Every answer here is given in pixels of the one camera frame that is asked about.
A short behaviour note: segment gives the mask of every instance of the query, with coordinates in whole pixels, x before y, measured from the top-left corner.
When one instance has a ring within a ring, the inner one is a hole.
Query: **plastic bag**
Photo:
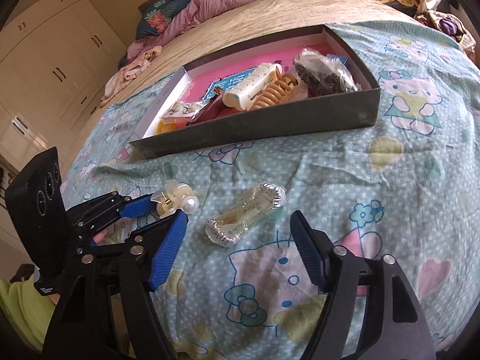
[[[187,126],[187,123],[194,120],[195,116],[209,103],[210,100],[203,100],[196,103],[175,102],[175,104],[160,117],[157,126],[157,135],[184,128]]]
[[[294,58],[293,66],[308,85],[309,97],[359,90],[344,62],[336,55],[327,57],[317,50],[305,48]]]

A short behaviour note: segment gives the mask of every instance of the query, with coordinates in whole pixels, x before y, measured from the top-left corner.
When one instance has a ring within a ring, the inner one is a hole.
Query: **blue label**
[[[244,79],[246,79],[250,73],[252,73],[256,67],[252,67],[251,69],[244,70],[240,73],[234,74],[233,76],[225,77],[224,79],[219,79],[218,81],[214,81],[208,87],[208,91],[202,100],[210,100],[215,97],[215,92],[213,89],[215,87],[222,88],[225,92],[232,89],[238,83],[241,83]]]

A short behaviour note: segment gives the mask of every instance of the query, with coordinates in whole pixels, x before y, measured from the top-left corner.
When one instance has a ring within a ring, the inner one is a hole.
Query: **pillow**
[[[159,36],[169,26],[172,19],[179,14],[191,0],[157,0],[150,5],[137,25],[135,40],[147,36]]]

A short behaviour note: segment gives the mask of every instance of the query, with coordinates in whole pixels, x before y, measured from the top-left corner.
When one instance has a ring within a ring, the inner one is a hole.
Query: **green clothing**
[[[33,276],[25,282],[10,284],[0,279],[0,307],[20,338],[42,351],[55,305],[33,286]]]

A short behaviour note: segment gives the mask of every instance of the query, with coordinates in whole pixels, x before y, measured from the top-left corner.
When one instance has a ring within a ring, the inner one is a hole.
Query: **perfume bottle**
[[[186,214],[193,214],[200,203],[188,184],[179,184],[177,180],[167,181],[163,190],[152,195],[152,202],[157,203],[157,213],[160,218],[166,218],[181,209]]]
[[[205,232],[213,243],[232,247],[272,210],[282,207],[285,189],[274,184],[248,188],[229,211],[207,221]]]

